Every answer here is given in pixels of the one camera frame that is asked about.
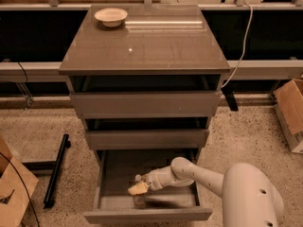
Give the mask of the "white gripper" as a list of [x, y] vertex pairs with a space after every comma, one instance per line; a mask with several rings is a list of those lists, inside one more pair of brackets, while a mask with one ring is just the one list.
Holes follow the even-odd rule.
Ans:
[[139, 182], [128, 189], [132, 196], [141, 195], [152, 191], [161, 190], [176, 183], [176, 177], [169, 166], [152, 170], [146, 176], [146, 182]]

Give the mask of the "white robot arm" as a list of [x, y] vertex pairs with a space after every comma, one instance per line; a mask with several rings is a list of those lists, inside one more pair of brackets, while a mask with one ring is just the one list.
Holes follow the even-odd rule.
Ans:
[[140, 176], [128, 193], [135, 196], [192, 183], [204, 186], [222, 199], [224, 227], [278, 227], [283, 199], [259, 168], [246, 163], [234, 164], [220, 174], [176, 157], [169, 166]]

